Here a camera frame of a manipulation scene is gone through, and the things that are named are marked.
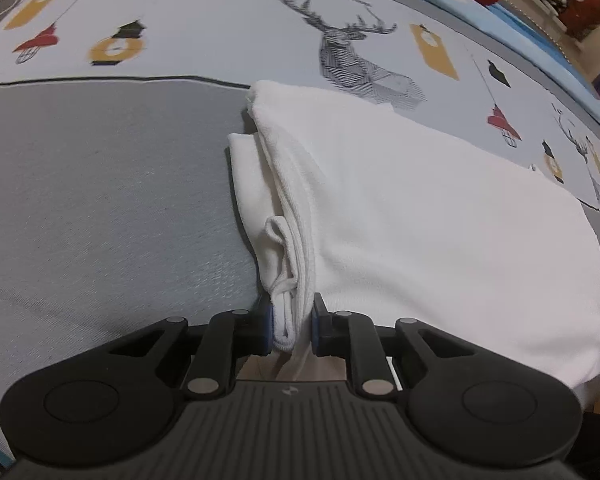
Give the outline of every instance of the black line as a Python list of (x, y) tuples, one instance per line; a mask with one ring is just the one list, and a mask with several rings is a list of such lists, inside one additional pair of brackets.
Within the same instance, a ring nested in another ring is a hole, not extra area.
[(55, 83), (55, 82), (78, 82), (78, 81), (169, 81), (169, 80), (189, 80), (198, 81), (201, 83), (208, 83), (217, 86), (223, 86), (226, 88), (237, 88), (241, 90), (248, 90), (251, 85), (245, 85), (241, 83), (234, 83), (231, 81), (222, 81), (219, 79), (213, 79), (210, 77), (203, 77), (197, 75), (161, 75), (161, 76), (126, 76), (126, 75), (113, 75), (113, 76), (69, 76), (69, 77), (50, 77), (40, 79), (22, 79), (20, 81), (10, 81), (0, 83), (0, 87), (17, 86), (24, 84), (36, 84), (36, 83)]

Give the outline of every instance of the white towel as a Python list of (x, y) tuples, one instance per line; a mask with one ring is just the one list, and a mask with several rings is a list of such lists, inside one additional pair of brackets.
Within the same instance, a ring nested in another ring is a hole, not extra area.
[(348, 94), (260, 81), (248, 102), (258, 133), (229, 137), (238, 209), (296, 367), (318, 291), (572, 388), (600, 373), (600, 247), (570, 193)]

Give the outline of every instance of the folded white garment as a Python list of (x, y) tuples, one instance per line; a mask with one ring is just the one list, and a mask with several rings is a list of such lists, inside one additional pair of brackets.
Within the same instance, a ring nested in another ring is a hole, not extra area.
[(229, 137), (238, 209), (296, 367), (317, 291), (571, 387), (600, 373), (600, 247), (570, 193), (348, 94), (260, 81), (248, 101), (258, 133)]

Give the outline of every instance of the light blue blanket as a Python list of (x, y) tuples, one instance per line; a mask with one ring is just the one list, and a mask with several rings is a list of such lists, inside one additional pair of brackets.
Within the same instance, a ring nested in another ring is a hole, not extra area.
[(600, 99), (597, 99), (570, 70), (540, 48), (535, 42), (512, 28), (489, 9), (474, 0), (427, 0), (473, 25), (488, 36), (525, 57), (579, 102), (600, 123)]

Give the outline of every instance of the metal screw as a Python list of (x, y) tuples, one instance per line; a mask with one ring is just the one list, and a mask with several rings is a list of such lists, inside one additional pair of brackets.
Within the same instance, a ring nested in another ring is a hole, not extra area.
[(219, 387), (218, 381), (210, 377), (198, 377), (187, 383), (187, 388), (194, 394), (212, 394)]
[(384, 379), (369, 379), (362, 383), (362, 389), (369, 395), (383, 396), (390, 394), (394, 390), (394, 386)]

